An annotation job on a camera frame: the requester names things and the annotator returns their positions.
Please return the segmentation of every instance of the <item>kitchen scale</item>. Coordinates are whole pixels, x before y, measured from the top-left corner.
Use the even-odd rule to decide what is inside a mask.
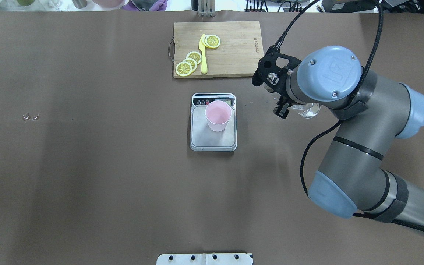
[[[205,108],[215,100],[225,101],[232,117],[223,131],[212,131],[207,125]],[[196,93],[191,101],[191,149],[194,151],[234,151],[237,148],[237,99],[228,93]]]

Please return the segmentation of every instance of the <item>cutting board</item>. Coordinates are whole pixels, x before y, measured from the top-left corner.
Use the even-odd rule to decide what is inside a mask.
[[[193,50],[200,52],[202,34],[217,35],[221,44],[217,49],[206,48],[207,74],[198,65],[188,77],[180,77],[176,65]],[[259,21],[177,22],[174,24],[174,78],[251,77],[263,57]]]

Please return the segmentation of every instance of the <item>white metal plate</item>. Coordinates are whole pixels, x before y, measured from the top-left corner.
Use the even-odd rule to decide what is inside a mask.
[[[251,253],[162,254],[156,260],[156,265],[253,265],[253,254]]]

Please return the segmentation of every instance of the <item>purple cloth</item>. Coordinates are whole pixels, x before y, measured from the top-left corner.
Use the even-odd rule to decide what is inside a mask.
[[[149,11],[164,11],[166,10],[166,2],[168,0],[158,0],[157,2],[155,2],[149,9]],[[132,1],[129,1],[127,5],[124,5],[123,7],[121,7],[121,9],[123,10],[128,10],[128,11],[140,11],[133,3]]]

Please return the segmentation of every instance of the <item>pink cup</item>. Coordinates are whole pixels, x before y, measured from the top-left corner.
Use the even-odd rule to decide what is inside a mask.
[[[205,117],[212,131],[223,131],[232,117],[232,109],[224,101],[214,100],[205,108]]]

